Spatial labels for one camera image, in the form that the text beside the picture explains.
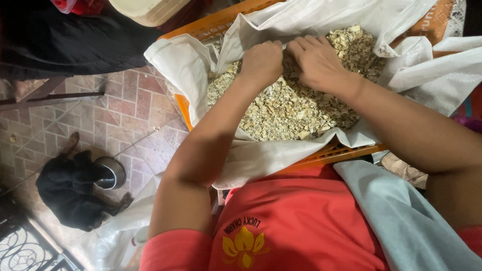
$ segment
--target stainless steel bowl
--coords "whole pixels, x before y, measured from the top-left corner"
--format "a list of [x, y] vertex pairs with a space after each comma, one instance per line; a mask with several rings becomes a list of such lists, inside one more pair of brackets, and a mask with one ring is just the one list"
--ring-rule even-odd
[[101, 179], [95, 182], [95, 185], [104, 190], [108, 190], [121, 188], [125, 184], [126, 173], [120, 162], [112, 157], [103, 156], [97, 158], [94, 163], [108, 168], [114, 174], [114, 180]]

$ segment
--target black dog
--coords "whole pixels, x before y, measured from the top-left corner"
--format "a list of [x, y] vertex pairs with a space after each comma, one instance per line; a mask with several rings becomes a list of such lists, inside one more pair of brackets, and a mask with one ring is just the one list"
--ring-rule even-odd
[[89, 150], [68, 158], [79, 141], [73, 133], [59, 156], [49, 160], [37, 178], [39, 195], [64, 226], [91, 231], [101, 226], [103, 212], [115, 216], [133, 201], [126, 193], [114, 207], [93, 195], [94, 182], [112, 177], [105, 167], [92, 162]]

